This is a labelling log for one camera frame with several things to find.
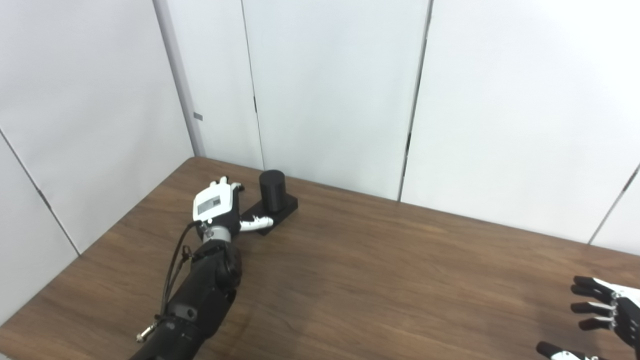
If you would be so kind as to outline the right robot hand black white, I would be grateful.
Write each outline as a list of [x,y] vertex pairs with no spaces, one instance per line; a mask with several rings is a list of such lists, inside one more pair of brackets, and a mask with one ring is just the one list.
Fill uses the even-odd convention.
[[594,301],[572,303],[570,310],[593,317],[578,322],[582,331],[609,330],[640,358],[640,290],[626,285],[612,284],[590,276],[574,276],[572,294],[593,298]]

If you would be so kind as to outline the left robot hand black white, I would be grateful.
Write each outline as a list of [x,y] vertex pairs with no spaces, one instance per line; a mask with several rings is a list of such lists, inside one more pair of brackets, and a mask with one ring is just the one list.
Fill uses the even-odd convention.
[[195,196],[193,221],[197,223],[196,231],[203,243],[213,240],[231,243],[241,232],[274,226],[275,221],[269,216],[253,215],[252,219],[242,219],[239,194],[244,190],[242,183],[221,177]]

